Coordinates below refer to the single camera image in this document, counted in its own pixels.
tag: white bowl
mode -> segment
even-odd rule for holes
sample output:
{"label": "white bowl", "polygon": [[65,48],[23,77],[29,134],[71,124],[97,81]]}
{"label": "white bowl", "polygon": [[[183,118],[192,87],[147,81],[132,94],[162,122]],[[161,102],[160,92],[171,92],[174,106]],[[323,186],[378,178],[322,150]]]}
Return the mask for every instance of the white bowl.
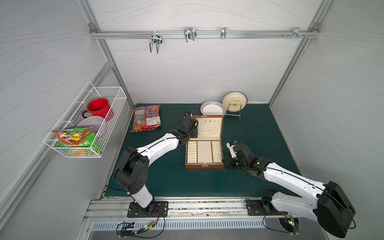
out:
{"label": "white bowl", "polygon": [[218,101],[207,101],[200,107],[200,112],[203,115],[225,115],[226,109],[223,104]]}
{"label": "white bowl", "polygon": [[82,120],[77,125],[77,128],[92,127],[92,131],[96,134],[99,131],[101,125],[103,124],[103,121],[104,121],[104,118],[100,116],[92,116]]}

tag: plastic food package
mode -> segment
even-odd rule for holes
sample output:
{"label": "plastic food package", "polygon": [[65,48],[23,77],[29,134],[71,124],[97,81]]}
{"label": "plastic food package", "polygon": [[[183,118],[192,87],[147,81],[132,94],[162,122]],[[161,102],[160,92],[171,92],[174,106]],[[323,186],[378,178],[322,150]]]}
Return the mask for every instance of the plastic food package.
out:
{"label": "plastic food package", "polygon": [[151,131],[161,126],[160,105],[135,108],[131,132]]}
{"label": "plastic food package", "polygon": [[90,147],[95,134],[91,128],[74,128],[52,131],[59,139],[61,147]]}

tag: red enamel mug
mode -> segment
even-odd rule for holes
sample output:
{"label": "red enamel mug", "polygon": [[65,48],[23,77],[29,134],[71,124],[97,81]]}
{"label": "red enamel mug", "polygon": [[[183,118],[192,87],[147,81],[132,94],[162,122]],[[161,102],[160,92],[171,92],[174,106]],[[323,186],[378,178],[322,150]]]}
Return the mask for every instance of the red enamel mug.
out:
{"label": "red enamel mug", "polygon": [[109,121],[115,116],[112,109],[108,114],[108,111],[110,108],[111,108],[111,105],[109,104],[106,98],[96,98],[92,100],[90,103],[88,103],[87,110],[83,111],[82,116],[84,118],[87,118],[86,116],[84,116],[84,113],[89,112],[93,116],[100,116],[104,118],[106,121]]}

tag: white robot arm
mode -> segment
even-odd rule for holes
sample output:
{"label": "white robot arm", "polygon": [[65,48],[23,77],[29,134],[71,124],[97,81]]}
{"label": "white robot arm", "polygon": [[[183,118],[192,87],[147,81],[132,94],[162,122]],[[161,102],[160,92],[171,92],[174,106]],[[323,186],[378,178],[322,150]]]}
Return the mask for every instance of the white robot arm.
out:
{"label": "white robot arm", "polygon": [[327,232],[344,238],[355,215],[355,209],[341,187],[329,182],[313,181],[288,171],[264,157],[255,157],[247,145],[227,143],[231,156],[223,158],[228,169],[243,169],[252,176],[274,182],[301,197],[269,190],[261,200],[265,214],[291,212],[318,222]]}
{"label": "white robot arm", "polygon": [[[179,127],[162,138],[134,149],[125,149],[123,162],[113,172],[115,180],[132,196],[144,212],[153,212],[155,200],[145,186],[148,167],[165,153],[183,147],[191,137],[197,137],[198,122],[186,115]],[[318,222],[327,232],[343,238],[355,215],[355,209],[339,185],[324,184],[288,171],[264,157],[255,157],[247,145],[227,143],[231,156],[223,158],[228,169],[241,169],[263,180],[274,182],[298,194],[295,197],[269,190],[260,208],[265,214],[291,212]]]}

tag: green table surface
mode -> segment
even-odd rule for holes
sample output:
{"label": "green table surface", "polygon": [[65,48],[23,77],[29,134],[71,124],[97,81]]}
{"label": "green table surface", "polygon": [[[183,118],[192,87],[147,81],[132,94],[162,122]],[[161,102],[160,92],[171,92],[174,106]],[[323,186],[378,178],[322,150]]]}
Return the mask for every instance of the green table surface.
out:
{"label": "green table surface", "polygon": [[[134,148],[147,145],[168,130],[179,125],[184,112],[201,115],[201,104],[161,104],[161,127],[153,131],[131,133],[131,121],[125,136],[121,154],[129,146]],[[281,135],[267,104],[248,104],[241,111],[241,119],[234,116],[224,118],[222,144],[237,140],[248,145],[255,156],[263,156],[292,172],[299,171]],[[230,155],[225,147],[224,156]],[[185,148],[175,149],[157,159],[149,168],[147,188],[153,196],[164,197],[261,197],[269,189],[276,189],[286,194],[291,191],[257,177],[252,177],[238,170],[224,169],[185,169]],[[107,187],[105,196],[128,196],[113,178]]]}

